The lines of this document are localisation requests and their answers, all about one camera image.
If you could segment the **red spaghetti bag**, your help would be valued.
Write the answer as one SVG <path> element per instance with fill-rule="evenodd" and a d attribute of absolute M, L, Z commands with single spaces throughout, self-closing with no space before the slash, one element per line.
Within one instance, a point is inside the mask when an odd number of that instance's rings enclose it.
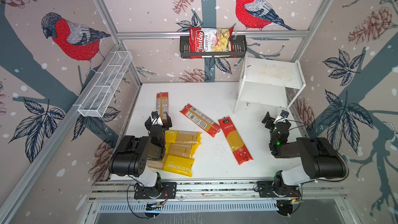
<path fill-rule="evenodd" d="M 157 93 L 156 110 L 158 111 L 162 122 L 166 123 L 167 115 L 168 115 L 168 111 L 169 111 L 169 93 L 168 92 Z"/>
<path fill-rule="evenodd" d="M 180 112 L 212 137 L 221 131 L 219 124 L 190 104 L 187 104 Z"/>
<path fill-rule="evenodd" d="M 232 119 L 230 117 L 219 119 L 219 124 L 237 163 L 242 164 L 252 161 L 253 158 L 232 122 Z"/>

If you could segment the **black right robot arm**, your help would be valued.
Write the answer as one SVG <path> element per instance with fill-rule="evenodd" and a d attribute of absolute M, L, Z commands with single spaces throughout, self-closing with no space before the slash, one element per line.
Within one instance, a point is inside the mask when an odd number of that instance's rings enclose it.
<path fill-rule="evenodd" d="M 289 113 L 281 111 L 273 118 L 266 113 L 262 120 L 269 129 L 269 149 L 277 159 L 300 158 L 301 164 L 274 176 L 273 189 L 277 194 L 287 194 L 295 187 L 315 180 L 339 182 L 349 175 L 346 161 L 325 138 L 298 137 L 288 142 L 291 123 Z"/>

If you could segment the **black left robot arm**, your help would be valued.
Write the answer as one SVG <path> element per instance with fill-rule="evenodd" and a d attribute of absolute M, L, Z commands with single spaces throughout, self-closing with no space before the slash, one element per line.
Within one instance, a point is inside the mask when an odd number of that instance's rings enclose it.
<path fill-rule="evenodd" d="M 140 186 L 148 189 L 161 189 L 161 177 L 147 165 L 147 161 L 161 161 L 165 156 L 165 131 L 172 126 L 171 118 L 166 114 L 166 121 L 152 112 L 146 120 L 146 136 L 137 138 L 126 135 L 113 152 L 108 164 L 110 174 L 127 176 Z"/>

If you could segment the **yellow pasta bag top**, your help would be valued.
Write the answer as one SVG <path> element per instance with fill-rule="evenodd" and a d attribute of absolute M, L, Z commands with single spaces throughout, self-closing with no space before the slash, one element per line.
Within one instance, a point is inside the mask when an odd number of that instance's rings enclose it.
<path fill-rule="evenodd" d="M 201 142 L 201 132 L 191 131 L 165 131 L 165 142 L 171 144 L 195 145 Z"/>

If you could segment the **white two-tier shelf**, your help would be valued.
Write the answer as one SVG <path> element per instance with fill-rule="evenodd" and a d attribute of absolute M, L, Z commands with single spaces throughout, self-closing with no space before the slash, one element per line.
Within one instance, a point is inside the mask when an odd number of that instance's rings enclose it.
<path fill-rule="evenodd" d="M 306 87 L 299 60 L 284 62 L 245 57 L 234 113 L 240 102 L 273 106 L 285 111 Z"/>

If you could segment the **yellow pasta bag middle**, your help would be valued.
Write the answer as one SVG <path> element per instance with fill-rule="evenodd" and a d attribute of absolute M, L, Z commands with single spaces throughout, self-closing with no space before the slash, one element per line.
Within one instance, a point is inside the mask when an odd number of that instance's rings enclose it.
<path fill-rule="evenodd" d="M 187 159 L 193 159 L 193 155 L 197 150 L 199 144 L 176 144 L 166 143 L 165 154 L 183 157 Z"/>

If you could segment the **yellow Pastatime pasta bag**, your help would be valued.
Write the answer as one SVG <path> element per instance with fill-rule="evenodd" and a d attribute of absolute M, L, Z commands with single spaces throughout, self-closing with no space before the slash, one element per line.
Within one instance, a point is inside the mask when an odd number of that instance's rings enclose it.
<path fill-rule="evenodd" d="M 147 160 L 147 166 L 152 169 L 192 177 L 193 159 L 165 155 L 162 160 Z"/>

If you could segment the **red cassava chips bag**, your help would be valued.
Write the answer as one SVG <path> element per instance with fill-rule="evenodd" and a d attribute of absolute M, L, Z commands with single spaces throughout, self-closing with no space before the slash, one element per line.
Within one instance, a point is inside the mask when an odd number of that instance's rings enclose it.
<path fill-rule="evenodd" d="M 189 28 L 189 44 L 191 53 L 231 52 L 234 51 L 230 37 L 234 28 Z"/>

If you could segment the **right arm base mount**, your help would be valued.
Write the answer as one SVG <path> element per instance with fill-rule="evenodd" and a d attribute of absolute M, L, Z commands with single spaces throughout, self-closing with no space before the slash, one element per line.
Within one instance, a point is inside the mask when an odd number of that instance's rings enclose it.
<path fill-rule="evenodd" d="M 260 198 L 301 198 L 299 186 L 287 186 L 284 183 L 275 183 L 270 180 L 256 182 L 255 192 Z"/>

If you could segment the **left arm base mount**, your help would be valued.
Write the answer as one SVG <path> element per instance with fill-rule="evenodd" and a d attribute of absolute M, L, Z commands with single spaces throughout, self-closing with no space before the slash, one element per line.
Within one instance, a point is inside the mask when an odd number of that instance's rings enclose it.
<path fill-rule="evenodd" d="M 164 182 L 156 184 L 154 187 L 144 187 L 139 183 L 135 184 L 135 200 L 166 200 L 175 199 L 177 183 Z"/>

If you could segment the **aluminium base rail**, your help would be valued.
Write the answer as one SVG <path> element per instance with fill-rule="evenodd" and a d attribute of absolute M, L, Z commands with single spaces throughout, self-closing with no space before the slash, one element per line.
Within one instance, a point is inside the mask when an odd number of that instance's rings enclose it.
<path fill-rule="evenodd" d="M 173 190 L 175 198 L 172 201 L 221 201 L 221 200 L 281 200 L 272 190 L 267 191 L 255 179 L 209 179 L 183 180 L 172 179 L 176 183 Z M 95 201 L 125 201 L 127 197 L 134 198 L 133 180 L 101 181 L 94 184 L 88 195 L 89 202 Z M 348 196 L 340 183 L 318 181 L 306 183 L 297 187 L 301 200 L 312 199 L 347 199 Z"/>

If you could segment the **black wall basket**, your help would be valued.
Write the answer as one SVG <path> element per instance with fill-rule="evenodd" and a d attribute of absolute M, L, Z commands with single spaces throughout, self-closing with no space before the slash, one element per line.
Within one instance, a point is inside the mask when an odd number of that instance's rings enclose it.
<path fill-rule="evenodd" d="M 246 36 L 237 35 L 230 39 L 231 51 L 226 52 L 191 52 L 189 37 L 180 37 L 180 56 L 183 59 L 204 59 L 204 58 L 243 58 L 247 52 Z"/>

